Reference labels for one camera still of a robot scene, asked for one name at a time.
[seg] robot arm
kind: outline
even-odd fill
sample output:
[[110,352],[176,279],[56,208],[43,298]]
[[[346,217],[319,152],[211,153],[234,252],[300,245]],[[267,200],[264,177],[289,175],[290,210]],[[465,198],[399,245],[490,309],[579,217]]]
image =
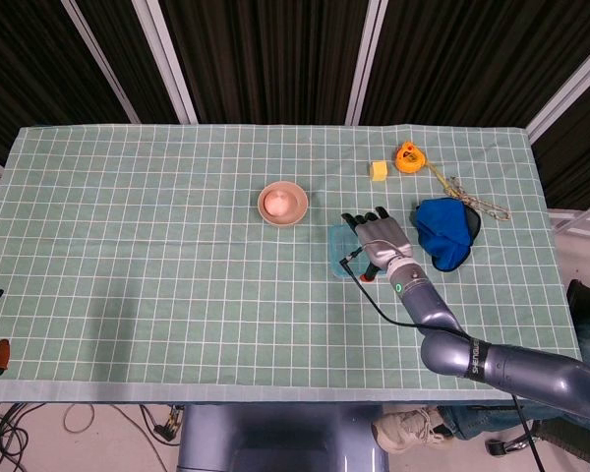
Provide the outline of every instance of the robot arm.
[[382,207],[365,217],[343,214],[372,264],[386,270],[391,287],[424,334],[421,356],[431,371],[464,377],[590,419],[590,367],[576,359],[519,346],[490,344],[437,330],[462,328],[422,268],[408,239]]

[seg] jeans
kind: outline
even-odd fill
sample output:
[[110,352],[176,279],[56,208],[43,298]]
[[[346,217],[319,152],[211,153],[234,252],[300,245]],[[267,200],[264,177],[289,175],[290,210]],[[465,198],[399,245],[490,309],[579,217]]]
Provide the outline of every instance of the jeans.
[[[583,362],[590,366],[590,324],[576,325],[575,331]],[[461,440],[469,440],[486,431],[506,430],[520,424],[518,413],[513,407],[441,406],[439,411],[445,426]],[[590,430],[590,420],[564,413],[550,406],[528,402],[524,403],[522,411],[527,420],[560,417]]]

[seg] yellow sponge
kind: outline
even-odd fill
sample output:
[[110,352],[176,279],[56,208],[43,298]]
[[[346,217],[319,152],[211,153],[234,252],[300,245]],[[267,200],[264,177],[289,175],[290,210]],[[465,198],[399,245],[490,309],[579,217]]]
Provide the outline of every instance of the yellow sponge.
[[375,160],[370,165],[370,179],[374,182],[381,182],[386,179],[386,161]]

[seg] orange toy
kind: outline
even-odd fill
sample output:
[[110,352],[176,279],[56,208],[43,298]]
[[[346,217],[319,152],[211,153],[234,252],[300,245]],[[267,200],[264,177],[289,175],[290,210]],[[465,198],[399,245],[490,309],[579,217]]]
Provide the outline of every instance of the orange toy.
[[405,142],[395,155],[395,167],[405,174],[413,174],[426,165],[426,156],[410,141]]

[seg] green grid tablecloth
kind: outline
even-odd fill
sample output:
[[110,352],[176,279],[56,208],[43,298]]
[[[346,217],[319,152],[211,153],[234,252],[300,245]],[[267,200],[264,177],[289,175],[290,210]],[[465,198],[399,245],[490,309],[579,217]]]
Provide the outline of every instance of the green grid tablecloth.
[[[483,218],[454,272],[434,270],[417,246],[409,213],[443,193],[427,171],[398,175],[406,140],[512,211],[511,222]],[[389,176],[373,183],[368,164],[380,159]],[[309,197],[292,228],[257,210],[278,180]],[[406,229],[472,335],[578,356],[523,130],[27,128],[0,184],[0,338],[12,342],[0,400],[503,398],[429,372],[421,335],[381,322],[332,275],[328,227],[375,206]],[[383,277],[368,288],[409,321]]]

